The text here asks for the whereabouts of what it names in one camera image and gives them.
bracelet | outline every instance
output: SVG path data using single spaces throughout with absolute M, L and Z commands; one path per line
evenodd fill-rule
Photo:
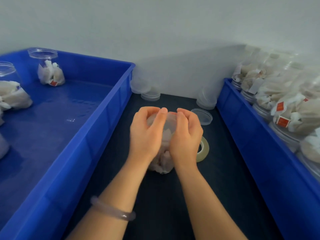
M 97 196 L 92 196 L 90 202 L 94 207 L 96 207 L 99 211 L 106 215 L 113 216 L 125 221 L 133 221 L 136 218 L 136 213 L 134 211 L 124 212 L 110 205 L 104 204 L 98 199 Z

blue plastic crate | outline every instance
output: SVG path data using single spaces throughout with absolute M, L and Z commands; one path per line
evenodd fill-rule
M 135 64 L 58 52 L 66 83 L 40 84 L 27 50 L 16 67 L 30 108 L 4 113 L 11 145 L 0 160 L 0 239 L 59 239 L 132 94 Z
M 285 239 L 320 239 L 320 184 L 225 79 L 217 108 Z

tape roll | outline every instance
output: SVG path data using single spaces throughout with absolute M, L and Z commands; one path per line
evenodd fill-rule
M 200 146 L 201 150 L 197 153 L 197 162 L 204 160 L 209 153 L 209 143 L 204 137 L 201 138 Z

red label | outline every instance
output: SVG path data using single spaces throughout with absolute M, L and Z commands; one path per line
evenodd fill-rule
M 56 81 L 54 81 L 54 80 L 52 80 L 51 82 L 50 82 L 50 85 L 52 85 L 52 86 L 56 86 L 58 83 L 56 82 Z
M 285 102 L 281 102 L 277 104 L 276 112 L 285 110 Z
M 288 126 L 289 122 L 290 122 L 290 120 L 288 120 L 288 119 L 286 119 L 284 117 L 280 117 L 279 120 L 278 120 L 277 125 L 286 128 Z

dark table surface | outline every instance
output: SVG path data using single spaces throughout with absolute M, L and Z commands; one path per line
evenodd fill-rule
M 162 94 L 158 101 L 148 102 L 140 95 L 132 94 L 63 238 L 89 209 L 91 196 L 98 196 L 124 164 L 129 152 L 129 128 L 134 114 L 143 106 L 166 107 L 169 111 L 198 108 L 192 98 Z M 283 239 L 218 110 L 209 112 L 213 121 L 202 128 L 210 150 L 208 156 L 198 163 L 199 171 L 248 239 Z M 137 218 L 129 222 L 125 240 L 194 239 L 174 169 L 164 175 L 147 171 L 134 211 Z

